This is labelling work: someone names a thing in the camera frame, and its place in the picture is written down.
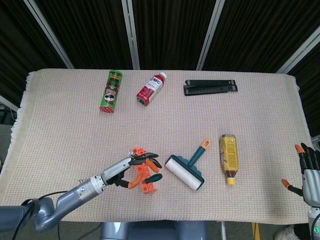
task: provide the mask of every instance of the bottle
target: bottle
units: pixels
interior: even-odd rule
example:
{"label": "bottle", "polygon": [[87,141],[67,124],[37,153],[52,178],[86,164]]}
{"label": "bottle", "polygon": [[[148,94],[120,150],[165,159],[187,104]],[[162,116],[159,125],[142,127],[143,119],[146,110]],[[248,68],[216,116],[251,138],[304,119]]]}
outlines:
{"label": "bottle", "polygon": [[239,169],[239,161],[235,135],[224,134],[220,137],[220,158],[227,184],[236,184],[235,175]]}
{"label": "bottle", "polygon": [[136,95],[138,101],[147,106],[163,87],[166,78],[167,75],[164,72],[154,75]]}
{"label": "bottle", "polygon": [[106,113],[115,111],[117,96],[122,80],[122,73],[117,70],[111,70],[106,82],[104,93],[102,96],[100,110]]}

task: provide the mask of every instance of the green can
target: green can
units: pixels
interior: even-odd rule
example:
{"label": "green can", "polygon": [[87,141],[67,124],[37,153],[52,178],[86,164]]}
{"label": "green can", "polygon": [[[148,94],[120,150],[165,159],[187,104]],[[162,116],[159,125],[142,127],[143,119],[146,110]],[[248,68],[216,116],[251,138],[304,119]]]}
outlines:
{"label": "green can", "polygon": [[106,86],[104,89],[100,110],[106,113],[113,113],[115,111],[117,96],[122,80],[122,73],[117,70],[109,72]]}

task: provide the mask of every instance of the beige tablecloth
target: beige tablecloth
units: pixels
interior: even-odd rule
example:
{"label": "beige tablecloth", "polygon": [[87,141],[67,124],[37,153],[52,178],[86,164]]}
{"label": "beige tablecloth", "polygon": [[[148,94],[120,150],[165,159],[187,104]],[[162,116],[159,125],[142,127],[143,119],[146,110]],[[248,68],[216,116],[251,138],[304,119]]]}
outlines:
{"label": "beige tablecloth", "polygon": [[[281,178],[301,186],[294,144],[311,145],[297,85],[283,74],[164,71],[163,89],[149,106],[136,94],[157,70],[123,70],[114,114],[99,111],[108,70],[43,69],[32,72],[0,176],[0,204],[69,190],[100,174],[132,147],[190,159],[200,143],[210,148],[196,163],[205,179],[193,191],[166,168],[158,191],[108,186],[70,213],[68,221],[223,220],[307,222],[309,207]],[[238,92],[184,96],[187,79],[234,79]],[[237,136],[240,169],[226,185],[219,137]],[[133,180],[134,168],[124,179]]]}

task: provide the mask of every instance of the orange toy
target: orange toy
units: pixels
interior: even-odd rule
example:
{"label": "orange toy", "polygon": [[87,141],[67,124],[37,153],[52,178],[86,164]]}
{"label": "orange toy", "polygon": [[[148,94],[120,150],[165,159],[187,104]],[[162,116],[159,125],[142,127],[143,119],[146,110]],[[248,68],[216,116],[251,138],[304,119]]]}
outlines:
{"label": "orange toy", "polygon": [[[143,148],[137,148],[137,147],[133,148],[132,151],[138,156],[146,153],[146,151]],[[151,176],[149,166],[146,165],[145,163],[142,163],[141,165],[137,165],[135,167],[136,167],[138,175],[143,174],[143,177],[142,177],[141,183],[140,183],[142,192],[144,194],[155,192],[157,189],[155,188],[155,186],[152,182],[150,182],[148,184],[145,183],[145,179],[150,178],[150,176]]]}

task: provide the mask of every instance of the yellow label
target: yellow label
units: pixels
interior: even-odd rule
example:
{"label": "yellow label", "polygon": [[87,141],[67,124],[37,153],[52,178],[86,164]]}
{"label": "yellow label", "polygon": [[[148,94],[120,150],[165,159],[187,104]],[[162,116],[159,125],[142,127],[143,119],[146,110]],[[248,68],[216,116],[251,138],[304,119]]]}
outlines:
{"label": "yellow label", "polygon": [[220,154],[225,171],[238,171],[237,141],[234,135],[223,135],[220,138]]}

